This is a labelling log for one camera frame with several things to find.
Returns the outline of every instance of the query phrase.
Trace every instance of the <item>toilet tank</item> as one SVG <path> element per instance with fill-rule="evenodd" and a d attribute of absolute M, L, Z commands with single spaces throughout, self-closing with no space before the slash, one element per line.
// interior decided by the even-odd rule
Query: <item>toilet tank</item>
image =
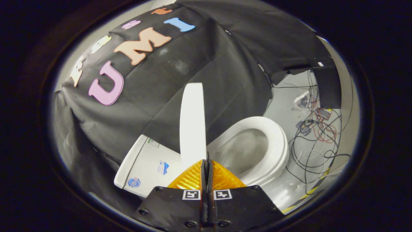
<path fill-rule="evenodd" d="M 114 183 L 146 198 L 155 186 L 167 187 L 182 172 L 179 153 L 141 135 L 120 165 Z"/>

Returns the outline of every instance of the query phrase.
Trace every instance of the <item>black cable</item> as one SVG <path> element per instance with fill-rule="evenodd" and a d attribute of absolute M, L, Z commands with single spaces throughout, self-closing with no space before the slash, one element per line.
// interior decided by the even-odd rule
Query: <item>black cable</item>
<path fill-rule="evenodd" d="M 309 83 L 309 86 L 308 86 L 308 87 L 309 87 L 309 96 L 310 96 L 310 101 L 309 101 L 309 102 L 313 104 L 313 103 L 316 103 L 316 102 L 318 101 L 318 93 L 319 93 L 319 92 L 318 92 L 318 91 L 316 92 L 315 101 L 312 101 L 312 96 L 314 95 L 314 94 L 312 94 L 312 91 L 313 91 L 313 88 L 314 88 L 315 86 L 317 86 L 317 85 L 313 85 L 313 82 L 311 83 L 311 78 L 310 78 L 310 76 L 309 76 L 309 71 L 308 71 L 308 73 L 307 73 L 307 77 L 308 77 L 308 83 Z M 342 126 L 342 116 L 339 115 L 335 110 L 333 110 L 333 111 L 336 113 L 337 117 L 336 117 L 334 120 L 332 120 L 329 124 L 326 124 L 325 122 L 321 122 L 318 117 L 316 117 L 316 121 L 313 120 L 314 109 L 311 109 L 311 113 L 302 121 L 302 123 L 304 123 L 305 125 L 309 125 L 309 126 L 313 125 L 312 128 L 313 128 L 314 130 L 315 130 L 315 127 L 318 126 L 319 129 L 321 130 L 321 133 L 320 133 L 320 135 L 319 135 L 319 138 L 322 136 L 323 133 L 325 133 L 325 135 L 326 135 L 325 140 L 332 140 L 332 141 L 333 141 L 333 143 L 334 143 L 333 149 L 332 149 L 332 150 L 328 150 L 328 151 L 326 151 L 325 153 L 323 153 L 323 157 L 324 157 L 324 158 L 326 158 L 327 160 L 332 159 L 332 162 L 331 162 L 331 164 L 329 165 L 328 168 L 330 168 L 330 166 L 333 164 L 333 161 L 334 161 L 335 157 L 343 155 L 343 154 L 336 155 L 336 153 L 334 152 L 335 149 L 336 149 L 336 151 L 339 149 L 340 136 L 339 136 L 339 141 L 336 142 L 336 141 L 335 141 L 335 134 L 332 135 L 332 136 L 329 136 L 329 135 L 327 134 L 327 132 L 325 131 L 326 129 L 333 130 L 330 125 L 333 124 L 337 119 L 340 119 L 340 121 L 341 121 L 341 126 Z M 312 155 L 312 151 L 313 151 L 313 149 L 314 149 L 317 141 L 319 141 L 319 138 L 318 138 L 318 137 L 315 137 L 316 140 L 311 140 L 311 139 L 308 139 L 308 138 L 306 138 L 306 137 L 300 136 L 300 135 L 299 135 L 300 133 L 302 133 L 301 128 L 299 128 L 299 129 L 296 131 L 296 134 L 295 134 L 294 138 L 292 138 L 292 139 L 289 141 L 288 145 L 290 145 L 290 143 L 292 142 L 292 144 L 291 144 L 292 158 L 293 158 L 293 160 L 295 161 L 295 164 L 297 164 L 297 166 L 299 166 L 300 168 L 302 168 L 302 169 L 304 170 L 305 181 L 301 180 L 299 177 L 297 177 L 295 174 L 293 174 L 293 173 L 289 170 L 288 167 L 286 167 L 286 170 L 287 170 L 291 175 L 293 175 L 294 177 L 296 177 L 299 181 L 301 181 L 302 183 L 306 184 L 306 186 L 305 186 L 305 193 L 308 194 L 308 192 L 307 192 L 307 185 L 310 184 L 310 183 L 313 183 L 313 182 L 317 181 L 318 178 L 315 179 L 315 180 L 313 180 L 313 181 L 308 182 L 308 181 L 307 181 L 306 173 L 309 172 L 309 173 L 315 173 L 315 174 L 322 174 L 322 173 L 326 173 L 326 171 L 324 171 L 324 172 L 322 172 L 322 171 L 321 171 L 321 172 L 313 172 L 313 171 L 308 170 L 308 168 L 317 168 L 317 167 L 320 167 L 320 166 L 322 166 L 322 165 L 324 166 L 325 164 L 323 163 L 323 164 L 320 164 L 320 165 L 318 165 L 318 166 L 309 166 L 309 165 L 308 165 L 308 164 L 309 164 L 310 156 Z M 304 140 L 313 141 L 313 142 L 314 142 L 314 144 L 313 144 L 313 146 L 312 146 L 312 149 L 311 149 L 311 152 L 309 153 L 309 156 L 307 157 L 306 164 L 304 164 L 304 163 L 302 163 L 301 161 L 298 160 L 298 158 L 300 158 L 300 157 L 297 156 L 296 151 L 295 151 L 295 141 L 296 141 L 297 138 L 302 138 L 302 139 L 304 139 Z M 327 152 L 332 152 L 332 154 L 335 154 L 335 155 L 334 155 L 334 156 L 332 156 L 332 155 L 331 155 L 331 156 L 326 156 L 325 154 L 327 154 Z"/>
<path fill-rule="evenodd" d="M 308 72 L 307 72 L 307 77 L 308 77 L 308 83 L 309 83 L 309 85 L 313 85 L 313 83 L 311 84 L 311 80 L 310 80 L 310 78 L 309 78 L 309 72 L 310 72 L 310 70 L 308 70 Z M 309 104 L 311 104 L 311 108 L 313 108 L 313 101 L 312 101 L 312 91 L 311 91 L 311 89 L 309 88 Z M 311 109 L 311 119 L 313 120 L 313 111 L 312 111 L 313 109 Z"/>
<path fill-rule="evenodd" d="M 335 118 L 330 124 L 332 124 L 335 120 L 337 120 L 337 119 L 339 118 L 339 119 L 340 119 L 341 126 L 342 126 L 342 115 L 339 115 L 334 109 L 332 109 L 332 110 L 338 115 L 338 117 Z M 338 141 L 338 143 L 335 143 L 335 144 L 337 145 L 336 151 L 339 150 L 340 138 L 341 138 L 341 136 L 339 136 L 339 141 Z M 333 159 L 332 159 L 332 162 L 331 162 L 330 165 L 329 165 L 329 168 L 332 166 L 332 164 L 333 164 L 333 162 L 335 161 L 335 158 L 336 158 L 337 156 L 349 156 L 349 158 L 351 157 L 349 154 L 338 154 L 338 155 L 334 155 L 334 156 L 328 156 L 328 158 L 333 158 Z M 306 188 L 306 186 L 305 186 L 305 193 L 306 193 L 306 195 L 315 195 L 315 194 L 318 194 L 319 192 L 323 191 L 323 190 L 324 190 L 325 188 L 327 188 L 328 186 L 324 187 L 323 189 L 321 189 L 321 190 L 319 190 L 319 191 L 317 191 L 317 192 L 311 193 L 311 194 L 308 194 L 308 193 L 307 193 L 307 188 Z"/>
<path fill-rule="evenodd" d="M 256 63 L 257 63 L 257 65 L 259 66 L 260 70 L 262 70 L 262 72 L 263 72 L 263 74 L 265 75 L 266 80 L 269 82 L 270 86 L 273 88 L 274 85 L 273 85 L 273 82 L 270 80 L 269 76 L 268 76 L 268 75 L 266 74 L 266 72 L 263 70 L 263 68 L 262 68 L 262 66 L 259 64 L 259 62 L 256 61 Z"/>
<path fill-rule="evenodd" d="M 282 88 L 307 88 L 307 87 L 314 87 L 318 85 L 309 85 L 309 86 L 285 86 L 285 87 L 273 87 L 275 89 L 282 89 Z"/>
<path fill-rule="evenodd" d="M 326 157 L 325 156 L 325 158 L 334 158 L 334 157 L 338 157 L 338 156 L 347 156 L 347 157 L 351 157 L 351 155 L 349 155 L 349 154 L 338 154 L 338 155 L 334 155 L 334 156 L 328 156 L 328 157 Z"/>

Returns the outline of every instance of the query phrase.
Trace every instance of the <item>toilet seat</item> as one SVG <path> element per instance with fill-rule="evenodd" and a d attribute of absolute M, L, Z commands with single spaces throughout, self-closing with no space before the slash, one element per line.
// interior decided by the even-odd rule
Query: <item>toilet seat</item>
<path fill-rule="evenodd" d="M 247 129 L 257 129 L 264 133 L 268 141 L 267 150 L 255 166 L 239 174 L 238 178 L 248 186 L 263 186 L 280 176 L 289 159 L 288 142 L 279 124 L 261 116 L 245 118 L 232 125 L 207 145 L 206 150 L 212 157 L 221 146 L 239 132 Z"/>

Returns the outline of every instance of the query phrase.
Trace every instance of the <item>sticker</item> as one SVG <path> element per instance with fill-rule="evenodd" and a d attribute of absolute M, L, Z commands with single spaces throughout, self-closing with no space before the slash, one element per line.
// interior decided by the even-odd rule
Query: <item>sticker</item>
<path fill-rule="evenodd" d="M 156 142 L 156 141 L 154 141 L 154 140 L 152 140 L 151 138 L 149 138 L 149 140 L 147 141 L 147 143 L 150 144 L 150 145 L 152 145 L 152 146 L 154 146 L 154 147 L 159 148 L 159 143 Z"/>
<path fill-rule="evenodd" d="M 170 36 L 164 36 L 155 30 L 153 27 L 144 29 L 139 33 L 139 39 L 137 41 L 124 41 L 119 46 L 117 46 L 114 52 L 122 52 L 131 59 L 132 65 L 137 65 L 146 57 L 146 53 L 153 51 L 152 44 L 154 47 L 160 47 L 172 39 Z"/>
<path fill-rule="evenodd" d="M 137 24 L 139 24 L 139 23 L 141 23 L 141 22 L 142 22 L 142 21 L 140 21 L 140 20 L 130 21 L 130 22 L 128 22 L 127 24 L 123 25 L 123 26 L 122 26 L 122 29 L 124 29 L 124 30 L 130 29 L 130 28 L 136 26 Z"/>
<path fill-rule="evenodd" d="M 213 190 L 213 198 L 215 201 L 232 199 L 232 194 L 229 189 Z"/>
<path fill-rule="evenodd" d="M 172 24 L 173 26 L 178 27 L 181 32 L 190 31 L 196 27 L 196 26 L 193 26 L 193 25 L 190 25 L 190 24 L 187 24 L 181 21 L 179 18 L 171 18 L 171 19 L 164 21 L 163 23 Z"/>
<path fill-rule="evenodd" d="M 135 188 L 140 186 L 140 180 L 138 178 L 131 178 L 128 181 L 130 187 Z"/>
<path fill-rule="evenodd" d="M 156 9 L 156 10 L 154 10 L 152 13 L 150 13 L 150 14 L 167 14 L 167 13 L 170 13 L 170 12 L 172 12 L 173 10 L 172 9 L 168 9 L 168 10 L 166 10 L 166 8 L 161 8 L 161 9 Z"/>
<path fill-rule="evenodd" d="M 182 200 L 200 200 L 200 190 L 184 190 Z"/>
<path fill-rule="evenodd" d="M 75 82 L 74 86 L 77 86 L 77 83 L 79 82 L 80 76 L 83 73 L 83 70 L 81 68 L 83 67 L 83 62 L 84 61 L 84 56 L 79 57 L 76 61 L 76 66 L 73 68 L 72 72 L 70 73 L 69 78 L 72 78 L 73 81 Z"/>
<path fill-rule="evenodd" d="M 97 78 L 94 79 L 89 88 L 89 96 L 93 96 L 105 106 L 110 106 L 117 100 L 122 92 L 124 83 L 122 75 L 110 65 L 111 63 L 111 61 L 108 61 L 103 65 L 100 69 L 100 75 L 106 74 L 114 81 L 115 85 L 113 86 L 113 89 L 110 92 L 107 92 L 99 85 L 99 79 Z"/>
<path fill-rule="evenodd" d="M 167 173 L 167 168 L 169 165 L 166 162 L 160 161 L 159 166 L 157 167 L 157 172 L 160 175 L 165 175 Z"/>
<path fill-rule="evenodd" d="M 109 37 L 109 36 L 105 36 L 105 37 L 101 38 L 99 41 L 97 41 L 97 43 L 95 43 L 93 45 L 93 47 L 91 47 L 91 53 L 93 54 L 93 53 L 97 52 L 103 45 L 105 45 L 111 39 L 112 39 L 112 37 Z"/>

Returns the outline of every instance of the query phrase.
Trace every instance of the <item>black fabric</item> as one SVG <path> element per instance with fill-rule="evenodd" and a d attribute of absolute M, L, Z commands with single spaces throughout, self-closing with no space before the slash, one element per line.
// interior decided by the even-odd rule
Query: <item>black fabric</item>
<path fill-rule="evenodd" d="M 261 1 L 177 0 L 228 30 L 279 84 L 287 73 L 307 70 L 309 59 L 330 56 L 315 32 L 297 18 Z"/>
<path fill-rule="evenodd" d="M 68 176 L 86 193 L 92 192 L 120 212 L 131 215 L 141 199 L 113 184 L 116 163 L 102 158 L 93 149 L 61 92 L 53 94 L 51 104 L 52 137 Z"/>
<path fill-rule="evenodd" d="M 83 54 L 77 87 L 68 79 L 58 93 L 86 137 L 116 163 L 123 161 L 141 134 L 179 152 L 180 104 L 186 83 L 203 83 L 207 143 L 237 121 L 261 116 L 272 97 L 268 81 L 244 44 L 201 12 L 179 4 L 167 8 L 173 11 L 164 15 L 150 11 L 128 20 L 141 20 L 128 30 L 122 25 L 111 30 L 107 44 L 94 54 L 90 48 Z M 163 23 L 174 17 L 196 28 L 180 32 Z M 148 27 L 172 37 L 171 41 L 154 47 L 135 66 L 123 53 L 113 52 L 124 41 L 140 40 L 139 32 Z M 88 91 L 96 78 L 106 90 L 113 88 L 113 81 L 99 74 L 109 60 L 122 74 L 124 86 L 117 101 L 105 106 Z"/>

